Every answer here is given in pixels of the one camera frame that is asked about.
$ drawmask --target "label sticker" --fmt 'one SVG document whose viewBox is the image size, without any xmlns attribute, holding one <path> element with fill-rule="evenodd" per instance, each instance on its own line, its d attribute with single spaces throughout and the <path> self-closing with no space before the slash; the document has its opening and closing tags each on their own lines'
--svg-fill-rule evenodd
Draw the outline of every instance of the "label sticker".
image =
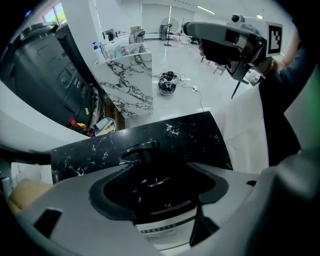
<svg viewBox="0 0 320 256">
<path fill-rule="evenodd" d="M 176 217 L 147 224 L 138 224 L 136 228 L 153 246 L 161 251 L 190 242 L 194 229 L 197 208 Z"/>
</svg>

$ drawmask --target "white tiled floor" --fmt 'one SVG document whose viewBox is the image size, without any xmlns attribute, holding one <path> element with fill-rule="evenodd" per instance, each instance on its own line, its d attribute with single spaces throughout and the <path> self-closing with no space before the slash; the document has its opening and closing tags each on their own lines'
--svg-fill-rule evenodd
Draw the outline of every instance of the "white tiled floor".
<svg viewBox="0 0 320 256">
<path fill-rule="evenodd" d="M 201 104 L 204 110 L 211 111 L 212 114 L 231 101 L 237 81 L 233 80 L 227 71 L 223 75 L 213 74 L 214 69 L 205 59 L 200 63 L 202 57 L 199 55 L 197 45 L 184 45 L 179 41 L 171 41 L 172 46 L 170 47 L 164 46 L 164 43 L 160 40 L 148 40 L 146 43 L 152 52 L 152 73 L 154 75 L 162 71 L 185 74 L 187 78 L 185 86 L 197 86 L 202 95 Z M 241 83 L 234 97 L 251 87 L 251 85 Z M 152 88 L 153 113 L 126 118 L 126 128 L 203 111 L 200 106 L 200 94 L 194 93 L 191 88 L 178 85 L 172 95 L 162 96 L 158 90 L 156 77 L 152 78 Z"/>
</svg>

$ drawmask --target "window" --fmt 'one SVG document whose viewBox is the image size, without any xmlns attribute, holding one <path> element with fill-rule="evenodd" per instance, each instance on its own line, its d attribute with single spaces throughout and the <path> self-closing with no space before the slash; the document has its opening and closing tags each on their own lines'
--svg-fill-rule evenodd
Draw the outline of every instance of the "window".
<svg viewBox="0 0 320 256">
<path fill-rule="evenodd" d="M 64 9 L 62 8 L 62 4 L 58 3 L 55 7 L 55 14 L 60 22 L 60 24 L 65 24 L 67 22 Z"/>
<path fill-rule="evenodd" d="M 43 19 L 45 22 L 57 22 L 54 9 L 51 9 L 49 12 L 47 12 L 47 14 L 43 16 Z"/>
<path fill-rule="evenodd" d="M 44 20 L 44 22 L 57 22 L 59 24 L 59 26 L 66 24 L 67 19 L 66 19 L 62 4 L 58 3 L 52 9 L 50 9 L 43 16 L 43 20 Z"/>
</svg>

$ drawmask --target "black marble countertop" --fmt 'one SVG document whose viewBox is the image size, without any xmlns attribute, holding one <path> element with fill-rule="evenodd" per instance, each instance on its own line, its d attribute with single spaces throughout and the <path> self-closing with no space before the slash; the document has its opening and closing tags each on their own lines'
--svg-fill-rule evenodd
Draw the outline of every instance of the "black marble countertop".
<svg viewBox="0 0 320 256">
<path fill-rule="evenodd" d="M 53 183 L 101 169 L 137 163 L 135 153 L 121 153 L 137 144 L 158 141 L 162 164 L 197 162 L 232 170 L 230 157 L 219 128 L 208 112 L 181 116 L 93 137 L 51 151 Z"/>
</svg>

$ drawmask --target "white marble kitchen island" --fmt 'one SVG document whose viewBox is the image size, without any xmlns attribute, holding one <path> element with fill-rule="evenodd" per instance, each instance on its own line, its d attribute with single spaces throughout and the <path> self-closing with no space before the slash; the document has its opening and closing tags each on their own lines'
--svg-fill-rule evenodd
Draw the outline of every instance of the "white marble kitchen island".
<svg viewBox="0 0 320 256">
<path fill-rule="evenodd" d="M 124 47 L 142 52 L 107 60 L 91 71 L 124 118 L 149 114 L 154 108 L 151 52 L 143 43 Z"/>
</svg>

